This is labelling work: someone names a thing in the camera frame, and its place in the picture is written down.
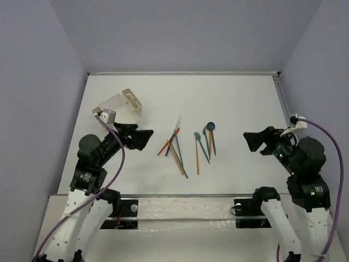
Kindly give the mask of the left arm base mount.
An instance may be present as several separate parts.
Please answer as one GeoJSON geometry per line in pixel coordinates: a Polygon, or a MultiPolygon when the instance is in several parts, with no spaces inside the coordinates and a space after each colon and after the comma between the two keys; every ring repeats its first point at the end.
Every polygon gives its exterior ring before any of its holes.
{"type": "Polygon", "coordinates": [[[119,210],[113,211],[100,227],[101,230],[133,230],[138,228],[139,200],[126,198],[121,199],[119,210]]]}

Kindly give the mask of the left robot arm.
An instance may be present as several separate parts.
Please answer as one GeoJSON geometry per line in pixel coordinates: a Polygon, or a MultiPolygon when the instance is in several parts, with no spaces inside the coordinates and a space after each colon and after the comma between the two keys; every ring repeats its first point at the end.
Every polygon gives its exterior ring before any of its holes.
{"type": "Polygon", "coordinates": [[[84,261],[106,218],[123,214],[120,192],[103,185],[107,175],[104,165],[118,151],[143,150],[154,132],[120,123],[107,130],[102,140],[94,134],[80,139],[62,218],[44,238],[33,261],[84,261]]]}

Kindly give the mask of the steel knife black handle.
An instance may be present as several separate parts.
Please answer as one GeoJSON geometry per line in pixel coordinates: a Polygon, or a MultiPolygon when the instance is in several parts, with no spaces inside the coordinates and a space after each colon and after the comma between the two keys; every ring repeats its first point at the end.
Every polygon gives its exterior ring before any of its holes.
{"type": "Polygon", "coordinates": [[[181,120],[181,115],[179,116],[179,118],[178,118],[178,120],[177,120],[175,129],[174,129],[173,134],[172,134],[172,136],[171,136],[171,138],[170,138],[170,140],[169,140],[168,147],[167,147],[167,150],[166,150],[166,153],[165,153],[165,156],[166,156],[166,157],[168,156],[169,151],[170,151],[170,143],[172,142],[173,138],[174,138],[175,135],[177,134],[177,129],[179,128],[180,120],[181,120]]]}

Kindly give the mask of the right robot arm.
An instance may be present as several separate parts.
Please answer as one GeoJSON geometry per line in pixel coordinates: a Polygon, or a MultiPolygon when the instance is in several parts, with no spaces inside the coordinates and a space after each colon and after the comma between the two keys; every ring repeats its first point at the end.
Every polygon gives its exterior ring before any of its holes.
{"type": "Polygon", "coordinates": [[[286,184],[298,216],[297,234],[283,209],[279,193],[273,187],[255,189],[251,208],[264,214],[278,241],[278,258],[300,261],[302,252],[314,260],[325,261],[332,239],[329,233],[330,192],[320,175],[326,162],[324,146],[316,139],[296,140],[292,130],[267,127],[258,133],[243,134],[249,150],[274,156],[289,173],[286,184]]]}

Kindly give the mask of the orange chopstick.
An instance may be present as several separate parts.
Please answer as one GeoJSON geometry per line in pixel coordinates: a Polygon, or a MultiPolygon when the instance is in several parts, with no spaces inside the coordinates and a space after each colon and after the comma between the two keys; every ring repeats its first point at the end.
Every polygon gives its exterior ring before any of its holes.
{"type": "Polygon", "coordinates": [[[196,146],[196,172],[197,175],[200,174],[200,165],[199,165],[199,159],[198,159],[198,142],[197,139],[195,139],[195,146],[196,146]]]}
{"type": "Polygon", "coordinates": [[[181,163],[179,162],[179,158],[178,158],[178,156],[176,155],[176,152],[175,152],[175,150],[173,149],[171,143],[170,143],[170,150],[171,150],[171,152],[172,152],[172,154],[173,154],[173,156],[174,156],[174,159],[175,159],[176,164],[177,164],[177,166],[178,166],[178,168],[179,168],[179,170],[180,170],[180,173],[184,176],[184,170],[183,170],[183,168],[182,168],[181,163]]]}

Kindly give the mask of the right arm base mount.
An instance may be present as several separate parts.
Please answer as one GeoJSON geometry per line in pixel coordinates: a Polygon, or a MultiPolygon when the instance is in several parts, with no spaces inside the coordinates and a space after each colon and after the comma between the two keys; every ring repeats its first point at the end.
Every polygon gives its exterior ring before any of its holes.
{"type": "Polygon", "coordinates": [[[230,213],[236,218],[237,229],[271,228],[271,224],[263,212],[256,207],[250,198],[234,199],[230,213]]]}

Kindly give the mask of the teal chopstick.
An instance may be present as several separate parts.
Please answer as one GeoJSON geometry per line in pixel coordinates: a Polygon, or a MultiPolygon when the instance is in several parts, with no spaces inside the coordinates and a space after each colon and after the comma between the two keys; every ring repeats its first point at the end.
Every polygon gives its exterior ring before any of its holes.
{"type": "Polygon", "coordinates": [[[176,161],[176,164],[178,165],[179,167],[179,170],[180,170],[180,173],[186,178],[188,179],[188,175],[184,169],[184,164],[183,164],[183,160],[182,160],[182,157],[180,156],[179,153],[177,153],[177,151],[174,149],[174,147],[172,146],[172,144],[168,141],[168,145],[170,147],[170,150],[174,156],[174,159],[176,161]]]}
{"type": "Polygon", "coordinates": [[[176,140],[176,144],[178,147],[178,153],[179,153],[179,159],[180,159],[180,163],[181,165],[184,167],[184,163],[183,163],[183,158],[182,158],[182,153],[181,153],[181,149],[180,149],[180,145],[179,145],[179,139],[178,139],[178,135],[177,135],[177,131],[174,131],[175,134],[175,140],[176,140]]]}

